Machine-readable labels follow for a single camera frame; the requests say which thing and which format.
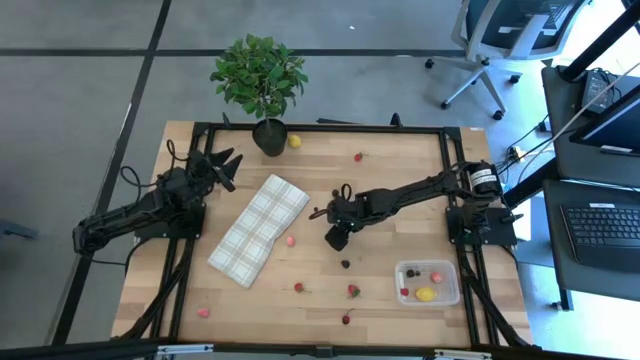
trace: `green leaves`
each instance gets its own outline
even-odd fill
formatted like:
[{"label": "green leaves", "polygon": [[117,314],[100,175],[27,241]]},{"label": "green leaves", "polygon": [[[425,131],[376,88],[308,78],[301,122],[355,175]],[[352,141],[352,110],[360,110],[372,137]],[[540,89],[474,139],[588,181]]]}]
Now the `green leaves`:
[{"label": "green leaves", "polygon": [[247,34],[215,60],[217,71],[209,79],[220,82],[216,94],[224,92],[227,103],[240,104],[247,114],[255,114],[257,119],[282,116],[287,99],[296,105],[294,87],[302,95],[302,83],[309,81],[301,72],[304,59],[290,56],[291,53],[271,37]]}]

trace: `toy lemon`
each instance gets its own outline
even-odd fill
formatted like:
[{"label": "toy lemon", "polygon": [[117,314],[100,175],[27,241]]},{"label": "toy lemon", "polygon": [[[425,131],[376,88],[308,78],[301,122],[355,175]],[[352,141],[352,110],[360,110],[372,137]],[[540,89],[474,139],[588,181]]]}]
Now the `toy lemon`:
[{"label": "toy lemon", "polygon": [[300,139],[300,136],[298,135],[289,136],[289,146],[295,149],[295,148],[299,148],[300,145],[302,145],[302,140]]},{"label": "toy lemon", "polygon": [[425,286],[416,291],[416,297],[418,298],[418,300],[423,302],[433,301],[433,299],[435,299],[437,295],[438,294],[436,293],[436,291],[429,286]]}]

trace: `plastic bin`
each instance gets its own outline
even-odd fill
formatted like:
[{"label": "plastic bin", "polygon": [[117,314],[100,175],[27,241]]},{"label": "plastic bin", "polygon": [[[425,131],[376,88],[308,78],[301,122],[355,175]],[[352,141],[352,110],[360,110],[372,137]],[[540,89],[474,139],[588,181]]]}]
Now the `plastic bin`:
[{"label": "plastic bin", "polygon": [[[408,277],[407,270],[419,271],[419,276]],[[431,281],[431,273],[438,272],[442,275],[439,284]],[[436,297],[432,301],[421,301],[416,297],[416,291],[429,286],[436,291]],[[403,296],[400,289],[407,288],[408,296]],[[456,269],[447,260],[411,260],[401,261],[396,265],[396,295],[398,301],[406,306],[449,306],[460,301],[458,288],[458,275]]]}]

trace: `dish towel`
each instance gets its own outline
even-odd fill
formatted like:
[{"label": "dish towel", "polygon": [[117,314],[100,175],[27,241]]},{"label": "dish towel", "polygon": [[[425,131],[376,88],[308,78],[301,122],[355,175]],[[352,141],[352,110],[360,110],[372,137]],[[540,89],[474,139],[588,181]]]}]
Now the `dish towel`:
[{"label": "dish towel", "polygon": [[270,175],[207,262],[249,288],[267,261],[273,242],[309,202],[309,195]]}]

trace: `wooden tabletop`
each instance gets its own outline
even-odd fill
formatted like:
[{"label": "wooden tabletop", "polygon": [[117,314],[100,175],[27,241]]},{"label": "wooden tabletop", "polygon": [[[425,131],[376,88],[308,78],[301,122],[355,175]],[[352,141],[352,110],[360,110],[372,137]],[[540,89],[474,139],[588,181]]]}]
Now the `wooden tabletop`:
[{"label": "wooden tabletop", "polygon": [[[192,122],[167,123],[154,174],[169,166],[166,139],[175,142],[178,156],[183,157],[192,128]],[[438,137],[329,132],[298,135],[302,138],[300,148],[287,147],[282,155],[269,158],[262,155],[248,131],[216,132],[214,151],[234,147],[235,154],[243,154],[244,159],[235,177],[237,190],[228,193],[218,186],[205,198],[205,226],[193,254],[179,338],[237,343],[469,346],[462,297],[454,306],[408,308],[398,303],[395,294],[394,269],[401,260],[449,260],[457,271],[455,250],[447,241],[445,197],[404,208],[396,216],[352,234],[341,252],[324,240],[330,228],[326,219],[308,219],[312,209],[324,208],[331,191],[343,183],[351,184],[354,193],[391,189],[442,171]],[[462,135],[467,160],[489,159],[483,130],[463,128]],[[453,144],[449,148],[453,157]],[[353,161],[358,152],[365,154],[360,163]],[[302,189],[311,200],[276,240],[263,270],[247,290],[208,265],[207,258],[270,174]],[[295,247],[286,246],[287,236],[296,238]],[[113,335],[128,330],[156,295],[167,243],[166,239],[153,239],[134,254]],[[531,341],[513,259],[499,247],[483,249],[494,302],[520,336]],[[340,265],[342,260],[351,262],[349,269]],[[304,283],[310,292],[296,293],[293,286],[297,282]],[[360,297],[348,298],[349,284],[360,287]],[[162,334],[168,331],[173,299],[167,304]],[[210,309],[209,318],[198,317],[197,309],[202,307]],[[350,312],[351,323],[342,325],[341,317],[349,309],[355,309]],[[482,306],[477,299],[476,312],[481,339],[487,342]]]}]

